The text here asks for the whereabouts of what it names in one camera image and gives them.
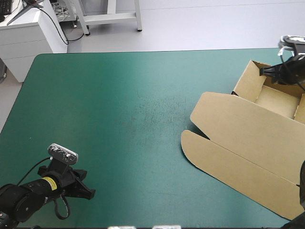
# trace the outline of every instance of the grey floor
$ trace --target grey floor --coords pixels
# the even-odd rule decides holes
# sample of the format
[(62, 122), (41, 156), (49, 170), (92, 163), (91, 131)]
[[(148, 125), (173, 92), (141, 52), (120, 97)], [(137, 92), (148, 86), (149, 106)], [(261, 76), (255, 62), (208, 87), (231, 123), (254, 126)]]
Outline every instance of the grey floor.
[[(82, 0), (88, 15), (105, 13), (107, 0)], [(305, 35), (305, 0), (140, 0), (143, 31), (135, 23), (96, 25), (68, 52), (136, 52), (276, 47), (281, 35)], [(117, 0), (118, 12), (134, 10)], [(69, 40), (80, 26), (63, 25)], [(21, 88), (9, 73), (0, 84), (0, 131)]]

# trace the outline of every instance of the green table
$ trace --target green table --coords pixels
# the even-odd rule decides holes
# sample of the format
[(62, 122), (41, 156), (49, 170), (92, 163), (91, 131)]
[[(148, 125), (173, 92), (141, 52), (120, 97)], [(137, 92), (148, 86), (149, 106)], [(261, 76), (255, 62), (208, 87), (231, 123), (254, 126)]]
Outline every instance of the green table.
[[(180, 146), (205, 91), (230, 93), (250, 59), (277, 49), (44, 54), (0, 134), (1, 185), (17, 182), (56, 142), (80, 156), (93, 200), (53, 204), (21, 227), (279, 227), (287, 220), (196, 169)], [(27, 181), (36, 179), (33, 172)]]

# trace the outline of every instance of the cable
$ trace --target cable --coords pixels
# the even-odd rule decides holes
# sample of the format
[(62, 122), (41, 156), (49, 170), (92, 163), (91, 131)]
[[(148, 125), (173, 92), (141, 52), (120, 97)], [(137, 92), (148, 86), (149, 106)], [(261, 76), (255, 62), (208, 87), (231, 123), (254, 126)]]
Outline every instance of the cable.
[(64, 220), (64, 219), (66, 219), (66, 218), (68, 218), (68, 217), (70, 216), (70, 214), (71, 214), (71, 209), (70, 209), (69, 203), (68, 203), (68, 201), (67, 201), (67, 199), (66, 199), (66, 197), (65, 197), (65, 195), (64, 195), (64, 192), (61, 193), (60, 197), (61, 197), (61, 199), (62, 199), (62, 201), (63, 201), (63, 203), (64, 203), (64, 205), (65, 205), (65, 207), (66, 207), (66, 211), (67, 211), (67, 215), (66, 215), (66, 216), (62, 216), (62, 215), (59, 213), (59, 211), (58, 211), (57, 199), (52, 199), (52, 200), (54, 201), (54, 204), (55, 204), (54, 210), (55, 210), (55, 214), (56, 214), (57, 218), (59, 218), (59, 219), (61, 219), (61, 220)]
[(49, 160), (50, 158), (49, 157), (47, 157), (47, 158), (45, 158), (45, 159), (43, 159), (43, 160), (41, 160), (40, 162), (38, 162), (38, 163), (36, 163), (25, 175), (24, 175), (24, 177), (17, 183), (17, 186), (27, 177), (27, 175), (37, 166), (37, 165), (39, 165), (40, 163), (42, 163), (42, 162), (44, 162), (44, 161), (46, 161), (46, 160)]
[(18, 2), (18, 5), (17, 5), (17, 7), (11, 12), (11, 14), (13, 13), (13, 12), (15, 12), (16, 11), (16, 9), (18, 9), (19, 8), (19, 5), (20, 5), (20, 2), (21, 2), (21, 0), (19, 0), (19, 2)]
[(52, 21), (53, 25), (55, 26), (55, 28), (56, 28), (56, 30), (57, 30), (58, 35), (60, 36), (62, 42), (64, 42), (66, 45), (69, 45), (69, 42), (77, 41), (77, 40), (79, 40), (80, 38), (82, 38), (82, 37), (84, 36), (84, 33), (83, 33), (81, 37), (79, 37), (79, 38), (77, 38), (77, 39), (75, 39), (75, 40), (68, 40), (68, 38), (67, 38), (65, 32), (62, 31), (63, 35), (65, 36), (65, 40), (66, 40), (66, 41), (65, 41), (65, 40), (62, 38), (61, 33), (59, 32), (59, 30), (58, 30), (58, 28), (57, 28), (55, 22), (53, 21), (53, 19), (51, 18), (51, 16), (50, 16), (46, 11), (42, 10), (41, 8), (37, 7), (37, 6), (34, 5), (34, 4), (29, 3), (27, 0), (24, 0), (24, 1), (25, 1), (27, 4), (32, 5), (33, 7), (35, 7), (35, 8), (37, 8), (37, 9), (39, 9), (40, 11), (44, 12), (44, 13), (50, 18), (50, 20)]
[[(292, 74), (292, 72), (289, 70), (286, 62), (283, 60), (283, 55), (281, 55), (281, 61), (282, 61), (282, 64), (284, 65), (284, 67), (286, 68), (286, 70), (288, 71), (288, 73), (290, 74), (290, 76), (292, 76), (294, 78), (294, 75)], [(295, 83), (303, 89), (303, 91), (305, 92), (305, 88), (296, 80)]]

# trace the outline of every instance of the white cabinet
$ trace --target white cabinet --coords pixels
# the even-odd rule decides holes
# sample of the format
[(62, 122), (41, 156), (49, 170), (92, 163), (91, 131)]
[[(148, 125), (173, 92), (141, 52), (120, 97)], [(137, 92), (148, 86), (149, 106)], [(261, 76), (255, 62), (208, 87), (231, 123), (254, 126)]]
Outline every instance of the white cabinet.
[[(13, 9), (17, 5), (18, 0), (15, 0)], [(52, 17), (64, 38), (50, 2), (45, 0), (41, 5)], [(41, 53), (65, 53), (67, 45), (61, 40), (50, 18), (39, 9), (33, 8), (7, 25), (18, 11), (16, 10), (0, 23), (0, 58), (15, 78), (23, 82), (35, 56)]]

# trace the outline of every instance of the open cardboard box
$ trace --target open cardboard box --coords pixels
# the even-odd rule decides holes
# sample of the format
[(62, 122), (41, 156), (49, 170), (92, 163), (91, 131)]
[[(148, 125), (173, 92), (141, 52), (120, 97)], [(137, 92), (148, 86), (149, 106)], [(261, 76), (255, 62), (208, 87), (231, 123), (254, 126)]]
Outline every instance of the open cardboard box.
[(199, 169), (271, 211), (293, 219), (305, 160), (305, 96), (296, 85), (271, 84), (266, 64), (250, 61), (232, 94), (205, 92), (191, 121), (210, 140), (183, 131), (186, 157)]

